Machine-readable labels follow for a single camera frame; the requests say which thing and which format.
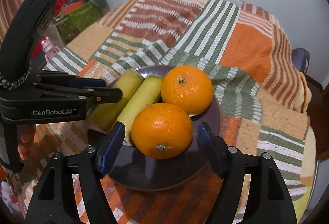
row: metal bolt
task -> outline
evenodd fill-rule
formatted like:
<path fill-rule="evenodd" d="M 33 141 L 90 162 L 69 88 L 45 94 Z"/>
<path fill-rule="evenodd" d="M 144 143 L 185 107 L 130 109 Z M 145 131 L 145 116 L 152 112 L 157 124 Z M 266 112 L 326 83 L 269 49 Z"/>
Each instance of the metal bolt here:
<path fill-rule="evenodd" d="M 96 148 L 93 147 L 93 146 L 89 146 L 89 147 L 87 148 L 87 153 L 89 153 L 89 154 L 93 153 L 94 151 L 96 151 Z"/>
<path fill-rule="evenodd" d="M 269 153 L 263 153 L 263 157 L 265 159 L 271 159 L 271 155 Z"/>
<path fill-rule="evenodd" d="M 58 159 L 58 158 L 60 158 L 60 156 L 61 156 L 60 153 L 55 153 L 55 154 L 53 154 L 52 158 L 53 159 Z"/>
<path fill-rule="evenodd" d="M 233 147 L 233 146 L 230 146 L 230 147 L 228 147 L 228 151 L 230 152 L 230 153 L 236 153 L 237 152 L 237 148 L 235 148 L 235 147 Z"/>

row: yellow-green fruit piece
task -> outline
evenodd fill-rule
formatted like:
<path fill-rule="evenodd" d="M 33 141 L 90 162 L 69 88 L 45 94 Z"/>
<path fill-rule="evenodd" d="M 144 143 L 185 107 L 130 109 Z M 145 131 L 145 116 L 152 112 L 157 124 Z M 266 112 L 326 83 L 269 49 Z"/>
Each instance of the yellow-green fruit piece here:
<path fill-rule="evenodd" d="M 115 123 L 116 118 L 142 84 L 143 80 L 144 78 L 134 69 L 128 69 L 113 86 L 114 88 L 121 89 L 121 101 L 113 104 L 99 104 L 88 119 L 88 123 L 94 124 L 108 133 Z"/>
<path fill-rule="evenodd" d="M 131 126 L 135 117 L 145 107 L 159 101 L 161 96 L 161 84 L 163 77 L 151 75 L 147 77 L 142 85 L 138 88 L 135 94 L 131 97 L 130 101 L 119 114 L 117 121 L 121 121 L 126 128 L 125 142 L 132 145 Z"/>

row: striped cloth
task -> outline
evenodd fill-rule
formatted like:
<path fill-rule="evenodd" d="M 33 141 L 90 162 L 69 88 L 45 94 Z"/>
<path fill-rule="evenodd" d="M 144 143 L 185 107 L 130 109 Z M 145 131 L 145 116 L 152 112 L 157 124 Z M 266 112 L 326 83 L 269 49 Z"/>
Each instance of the striped cloth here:
<path fill-rule="evenodd" d="M 273 156 L 300 218 L 313 180 L 305 160 L 315 161 L 315 153 L 306 149 L 314 147 L 314 142 L 309 140 L 307 116 L 292 110 L 304 85 L 292 65 L 287 37 L 274 16 L 237 0 L 129 0 L 95 23 L 90 36 L 97 29 L 103 34 L 104 28 L 108 33 L 102 37 L 103 43 L 92 49 L 87 42 L 81 43 L 80 36 L 88 39 L 86 30 L 45 69 L 110 83 L 131 67 L 197 66 L 213 82 L 222 114 L 220 136 L 244 153 L 267 151 Z M 58 143 L 52 143 L 60 143 L 67 155 L 88 145 L 86 131 L 85 121 L 38 127 L 46 138 L 56 138 Z M 37 175 L 51 149 L 42 155 L 39 151 L 40 147 L 33 160 L 39 167 Z M 31 171 L 32 165 L 25 174 Z M 108 177 L 101 183 L 119 224 L 202 224 L 221 187 L 210 167 L 184 185 L 158 193 L 133 191 Z M 249 183 L 246 175 L 235 223 L 243 218 Z M 80 218 L 88 223 L 77 176 L 74 187 Z M 32 185 L 24 198 L 26 205 L 31 194 Z"/>

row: green box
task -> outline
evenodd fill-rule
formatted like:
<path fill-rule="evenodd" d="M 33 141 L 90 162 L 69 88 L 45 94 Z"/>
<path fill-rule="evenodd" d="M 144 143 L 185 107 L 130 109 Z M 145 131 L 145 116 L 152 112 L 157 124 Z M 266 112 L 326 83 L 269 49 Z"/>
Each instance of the green box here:
<path fill-rule="evenodd" d="M 55 25 L 60 36 L 68 43 L 102 16 L 100 9 L 88 2 L 65 17 L 55 20 Z"/>

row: human hand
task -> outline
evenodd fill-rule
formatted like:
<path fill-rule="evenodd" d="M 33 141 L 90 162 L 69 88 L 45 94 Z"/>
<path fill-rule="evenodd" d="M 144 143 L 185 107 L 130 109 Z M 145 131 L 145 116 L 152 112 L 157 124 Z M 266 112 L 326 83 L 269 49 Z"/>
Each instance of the human hand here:
<path fill-rule="evenodd" d="M 18 146 L 17 150 L 22 160 L 26 160 L 30 157 L 35 134 L 36 134 L 35 125 L 28 125 L 28 127 L 21 134 L 22 143 Z"/>

